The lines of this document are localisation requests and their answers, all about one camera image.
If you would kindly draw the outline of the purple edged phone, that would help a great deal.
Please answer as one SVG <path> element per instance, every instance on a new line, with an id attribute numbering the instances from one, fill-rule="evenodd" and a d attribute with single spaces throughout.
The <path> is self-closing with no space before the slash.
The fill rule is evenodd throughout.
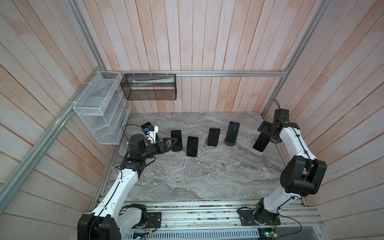
<path id="1" fill-rule="evenodd" d="M 239 128 L 240 128 L 240 123 L 230 121 L 226 138 L 236 138 L 237 140 Z"/>

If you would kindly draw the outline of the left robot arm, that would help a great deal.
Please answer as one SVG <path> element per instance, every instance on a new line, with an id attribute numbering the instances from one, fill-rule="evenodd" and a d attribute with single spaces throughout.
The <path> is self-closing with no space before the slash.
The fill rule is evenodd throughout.
<path id="1" fill-rule="evenodd" d="M 171 151 L 177 141 L 176 138 L 156 140 L 143 134 L 133 135 L 113 186 L 91 214 L 83 214 L 79 219 L 77 238 L 120 240 L 132 228 L 144 230 L 144 233 L 137 235 L 140 239 L 154 233 L 160 227 L 161 213 L 151 216 L 147 206 L 125 205 L 124 202 L 148 166 L 146 161 L 154 161 L 157 155 Z"/>

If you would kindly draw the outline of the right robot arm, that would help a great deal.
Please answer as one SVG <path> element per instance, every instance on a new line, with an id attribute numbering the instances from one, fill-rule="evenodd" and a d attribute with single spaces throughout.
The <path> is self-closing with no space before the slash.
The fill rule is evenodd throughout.
<path id="1" fill-rule="evenodd" d="M 255 221 L 266 225 L 274 222 L 280 215 L 279 211 L 292 201 L 315 195 L 325 176 L 327 164 L 310 151 L 295 123 L 264 121 L 258 131 L 260 135 L 254 144 L 255 150 L 263 152 L 271 141 L 283 142 L 291 158 L 281 173 L 281 185 L 256 205 Z"/>

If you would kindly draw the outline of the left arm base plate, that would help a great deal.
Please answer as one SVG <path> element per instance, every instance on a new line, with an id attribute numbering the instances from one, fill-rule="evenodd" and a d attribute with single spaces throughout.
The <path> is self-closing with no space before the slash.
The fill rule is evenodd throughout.
<path id="1" fill-rule="evenodd" d="M 143 223 L 139 223 L 134 226 L 133 229 L 159 229 L 162 223 L 162 213 L 161 212 L 150 212 L 147 213 L 147 217 Z"/>

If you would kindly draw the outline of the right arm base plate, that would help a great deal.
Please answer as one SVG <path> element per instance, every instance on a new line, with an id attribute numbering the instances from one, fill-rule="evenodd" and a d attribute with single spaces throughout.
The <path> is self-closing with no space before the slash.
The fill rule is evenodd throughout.
<path id="1" fill-rule="evenodd" d="M 279 217 L 277 217 L 274 221 L 265 221 L 263 222 L 260 220 L 259 222 L 255 220 L 254 218 L 254 210 L 249 208 L 240 208 L 237 210 L 237 213 L 239 215 L 239 219 L 241 221 L 241 225 L 244 226 L 279 226 L 281 225 L 281 220 Z"/>

